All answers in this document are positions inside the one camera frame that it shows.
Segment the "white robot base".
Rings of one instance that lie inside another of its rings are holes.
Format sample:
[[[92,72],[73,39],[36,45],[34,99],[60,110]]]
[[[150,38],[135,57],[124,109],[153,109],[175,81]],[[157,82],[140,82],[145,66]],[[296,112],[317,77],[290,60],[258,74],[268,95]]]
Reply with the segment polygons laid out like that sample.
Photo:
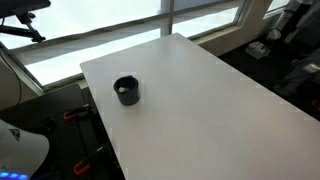
[[[30,180],[48,153],[45,136],[0,120],[0,180]]]

